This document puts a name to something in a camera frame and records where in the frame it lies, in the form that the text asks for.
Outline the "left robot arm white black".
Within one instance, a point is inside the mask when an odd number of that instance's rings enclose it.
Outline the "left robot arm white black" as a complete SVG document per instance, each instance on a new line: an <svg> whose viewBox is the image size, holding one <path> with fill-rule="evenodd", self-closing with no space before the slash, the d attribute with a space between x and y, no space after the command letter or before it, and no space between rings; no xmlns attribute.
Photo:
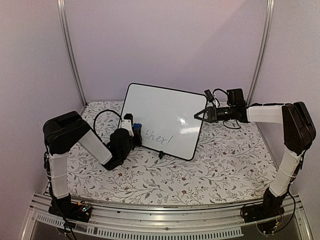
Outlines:
<svg viewBox="0 0 320 240"><path fill-rule="evenodd" d="M127 113L120 118L120 128L104 143L76 111L48 120L43 125L44 167L49 180L50 194L55 200L55 209L63 216L70 217L74 213L74 205L67 183L67 157L71 148L80 144L106 170L110 171L122 165L129 153L142 146L142 124L135 123L133 115Z"/></svg>

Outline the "blue whiteboard eraser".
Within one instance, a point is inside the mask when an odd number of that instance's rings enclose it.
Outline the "blue whiteboard eraser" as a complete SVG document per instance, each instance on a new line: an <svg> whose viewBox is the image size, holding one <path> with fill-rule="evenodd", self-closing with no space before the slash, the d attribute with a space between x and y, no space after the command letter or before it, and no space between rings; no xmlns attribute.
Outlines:
<svg viewBox="0 0 320 240"><path fill-rule="evenodd" d="M141 129L142 129L142 124L141 123L134 123L132 125L133 134L135 136L141 136Z"/></svg>

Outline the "small black-framed whiteboard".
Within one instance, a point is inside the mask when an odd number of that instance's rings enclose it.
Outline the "small black-framed whiteboard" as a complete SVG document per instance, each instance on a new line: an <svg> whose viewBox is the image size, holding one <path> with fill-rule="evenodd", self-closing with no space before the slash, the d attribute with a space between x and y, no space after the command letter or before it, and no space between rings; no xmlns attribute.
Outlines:
<svg viewBox="0 0 320 240"><path fill-rule="evenodd" d="M129 84L121 114L132 114L142 125L142 145L165 155L190 161L194 158L202 121L194 115L207 106L203 94Z"/></svg>

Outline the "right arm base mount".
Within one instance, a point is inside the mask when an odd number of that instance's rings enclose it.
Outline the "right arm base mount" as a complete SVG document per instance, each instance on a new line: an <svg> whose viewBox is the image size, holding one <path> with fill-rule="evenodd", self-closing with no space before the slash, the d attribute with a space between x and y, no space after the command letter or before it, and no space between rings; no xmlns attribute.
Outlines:
<svg viewBox="0 0 320 240"><path fill-rule="evenodd" d="M275 197L268 190L264 193L263 202L259 204L245 204L240 210L240 216L245 223L256 222L272 218L257 224L257 229L264 235L274 234L283 220L285 213L283 201L287 193Z"/></svg>

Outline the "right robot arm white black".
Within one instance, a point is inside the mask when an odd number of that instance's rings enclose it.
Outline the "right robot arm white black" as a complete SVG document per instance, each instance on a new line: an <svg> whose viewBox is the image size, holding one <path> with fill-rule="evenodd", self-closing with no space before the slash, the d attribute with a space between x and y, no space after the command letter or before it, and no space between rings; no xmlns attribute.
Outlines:
<svg viewBox="0 0 320 240"><path fill-rule="evenodd" d="M284 154L274 180L263 195L258 213L262 218L274 214L286 195L290 185L302 169L306 151L316 138L316 128L302 101L294 103L254 103L247 105L240 88L229 89L227 105L221 107L210 90L205 90L212 104L197 112L194 118L207 123L236 120L240 123L269 123L283 127Z"/></svg>

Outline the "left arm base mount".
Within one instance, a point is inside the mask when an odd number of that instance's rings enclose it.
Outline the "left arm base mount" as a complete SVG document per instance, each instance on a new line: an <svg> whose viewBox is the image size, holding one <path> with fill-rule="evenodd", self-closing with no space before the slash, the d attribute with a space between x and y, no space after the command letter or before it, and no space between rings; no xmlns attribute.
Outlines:
<svg viewBox="0 0 320 240"><path fill-rule="evenodd" d="M79 222L88 223L92 214L92 205L83 200L77 203L71 201L69 194L63 198L52 197L48 212L52 215Z"/></svg>

